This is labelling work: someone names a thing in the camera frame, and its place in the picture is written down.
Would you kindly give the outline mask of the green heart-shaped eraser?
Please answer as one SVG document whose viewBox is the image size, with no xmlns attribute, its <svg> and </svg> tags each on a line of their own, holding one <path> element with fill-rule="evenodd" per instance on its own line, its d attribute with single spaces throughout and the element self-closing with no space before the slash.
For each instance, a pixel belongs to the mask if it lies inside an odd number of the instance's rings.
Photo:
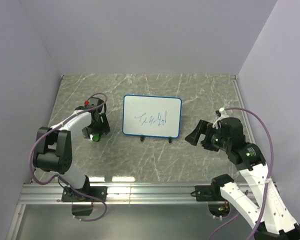
<svg viewBox="0 0 300 240">
<path fill-rule="evenodd" d="M 100 135 L 98 133 L 97 134 L 91 134 L 90 139 L 94 142 L 98 142 L 100 140 Z"/>
</svg>

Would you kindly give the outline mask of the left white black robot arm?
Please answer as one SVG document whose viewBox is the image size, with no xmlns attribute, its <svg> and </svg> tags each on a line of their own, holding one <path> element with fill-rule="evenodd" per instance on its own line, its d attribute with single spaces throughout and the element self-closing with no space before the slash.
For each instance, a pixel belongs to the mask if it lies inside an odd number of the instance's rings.
<svg viewBox="0 0 300 240">
<path fill-rule="evenodd" d="M 55 173 L 79 201 L 93 196 L 88 176 L 73 165 L 73 138 L 82 133 L 85 139 L 98 142 L 110 132 L 106 107 L 80 106 L 59 124 L 41 127 L 32 150 L 32 166 L 44 172 Z"/>
</svg>

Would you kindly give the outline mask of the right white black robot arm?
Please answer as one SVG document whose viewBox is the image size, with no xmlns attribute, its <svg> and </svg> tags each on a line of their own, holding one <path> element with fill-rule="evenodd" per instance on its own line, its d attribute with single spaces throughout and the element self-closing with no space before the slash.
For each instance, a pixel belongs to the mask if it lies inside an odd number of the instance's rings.
<svg viewBox="0 0 300 240">
<path fill-rule="evenodd" d="M 238 118 L 227 117 L 213 127 L 200 120 L 185 140 L 200 144 L 209 151 L 224 151 L 250 187 L 255 201 L 240 191 L 228 175 L 211 181 L 210 193 L 216 200 L 225 199 L 244 217 L 256 240 L 300 240 L 300 223 L 290 214 L 276 186 L 268 175 L 268 166 L 260 148 L 246 141 L 243 125 Z"/>
</svg>

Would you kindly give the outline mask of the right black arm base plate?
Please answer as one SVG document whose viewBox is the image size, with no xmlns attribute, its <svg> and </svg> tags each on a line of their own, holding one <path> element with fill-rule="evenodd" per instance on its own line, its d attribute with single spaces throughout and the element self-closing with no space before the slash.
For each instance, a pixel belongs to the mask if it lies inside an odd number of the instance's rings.
<svg viewBox="0 0 300 240">
<path fill-rule="evenodd" d="M 197 202 L 217 202 L 224 200 L 220 192 L 211 185 L 196 185 L 190 195 Z"/>
</svg>

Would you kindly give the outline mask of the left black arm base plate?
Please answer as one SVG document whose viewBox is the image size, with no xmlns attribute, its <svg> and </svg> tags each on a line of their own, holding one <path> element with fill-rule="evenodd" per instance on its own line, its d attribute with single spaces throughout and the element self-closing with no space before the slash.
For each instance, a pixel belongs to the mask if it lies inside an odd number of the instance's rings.
<svg viewBox="0 0 300 240">
<path fill-rule="evenodd" d="M 72 187 L 65 186 L 61 201 L 65 203 L 81 203 L 81 202 L 96 202 L 99 199 L 103 202 L 107 198 L 107 186 L 90 186 L 88 189 L 73 189 Z"/>
</svg>

